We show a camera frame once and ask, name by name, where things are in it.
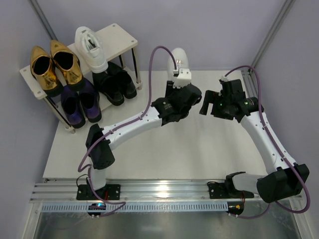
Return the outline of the white sneaker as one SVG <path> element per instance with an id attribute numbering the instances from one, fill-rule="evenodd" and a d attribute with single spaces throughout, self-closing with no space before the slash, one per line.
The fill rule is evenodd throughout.
<path id="1" fill-rule="evenodd" d="M 75 46 L 93 73 L 105 72 L 108 61 L 96 32 L 81 26 L 75 32 Z"/>
<path id="2" fill-rule="evenodd" d="M 186 52 L 182 48 L 175 48 L 171 54 L 173 55 L 174 59 L 171 56 L 168 58 L 167 62 L 167 74 L 168 80 L 171 81 L 171 77 L 173 75 L 173 70 L 178 70 L 179 68 L 187 68 L 188 67 L 188 57 Z"/>

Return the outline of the black loafer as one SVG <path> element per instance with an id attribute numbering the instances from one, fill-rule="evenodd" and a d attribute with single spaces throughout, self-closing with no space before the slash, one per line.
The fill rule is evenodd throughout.
<path id="1" fill-rule="evenodd" d="M 93 83 L 97 91 L 102 93 L 109 102 L 120 106 L 124 102 L 124 96 L 119 90 L 115 78 L 106 72 L 92 73 Z"/>
<path id="2" fill-rule="evenodd" d="M 107 74 L 117 84 L 125 98 L 132 99 L 137 96 L 136 86 L 126 70 L 113 62 L 108 62 Z"/>

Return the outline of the purple loafer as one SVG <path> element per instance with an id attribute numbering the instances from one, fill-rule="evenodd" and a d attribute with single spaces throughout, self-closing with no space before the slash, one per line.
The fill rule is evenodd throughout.
<path id="1" fill-rule="evenodd" d="M 87 80 L 86 78 L 84 80 L 84 88 L 78 92 L 80 103 L 84 115 L 86 116 L 88 121 L 91 123 L 96 123 L 102 118 L 99 104 L 100 95 L 89 80 Z"/>
<path id="2" fill-rule="evenodd" d="M 65 116 L 72 127 L 81 128 L 85 124 L 85 117 L 80 108 L 80 99 L 77 92 L 68 86 L 63 87 L 61 93 L 61 106 Z"/>

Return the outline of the gold loafer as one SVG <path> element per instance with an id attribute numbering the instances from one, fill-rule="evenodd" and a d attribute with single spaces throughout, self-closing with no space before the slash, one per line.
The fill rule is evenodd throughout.
<path id="1" fill-rule="evenodd" d="M 55 66 L 62 73 L 66 85 L 73 91 L 80 91 L 85 86 L 85 80 L 78 57 L 57 40 L 51 40 L 50 53 Z"/>
<path id="2" fill-rule="evenodd" d="M 30 55 L 30 70 L 34 79 L 49 97 L 57 97 L 63 91 L 51 56 L 40 46 L 34 46 Z"/>

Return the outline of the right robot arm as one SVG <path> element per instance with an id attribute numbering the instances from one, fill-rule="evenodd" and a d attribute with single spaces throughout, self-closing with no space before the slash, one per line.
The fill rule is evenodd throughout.
<path id="1" fill-rule="evenodd" d="M 237 120 L 248 132 L 266 167 L 267 175 L 236 172 L 226 176 L 225 186 L 229 195 L 246 191 L 260 195 L 266 203 L 298 195 L 302 183 L 309 176 L 305 164 L 297 164 L 286 153 L 269 123 L 257 97 L 246 97 L 240 80 L 220 81 L 220 92 L 207 90 L 201 115 L 206 115 L 209 104 L 216 118 Z"/>

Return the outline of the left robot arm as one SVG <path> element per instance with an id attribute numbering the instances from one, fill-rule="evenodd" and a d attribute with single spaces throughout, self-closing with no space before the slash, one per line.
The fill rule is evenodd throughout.
<path id="1" fill-rule="evenodd" d="M 84 158 L 91 159 L 87 181 L 92 194 L 102 199 L 97 191 L 106 186 L 106 168 L 115 162 L 112 150 L 147 130 L 186 118 L 192 106 L 198 104 L 201 98 L 201 90 L 193 84 L 188 84 L 173 90 L 166 97 L 158 98 L 145 111 L 120 123 L 104 128 L 98 124 L 91 126 Z"/>

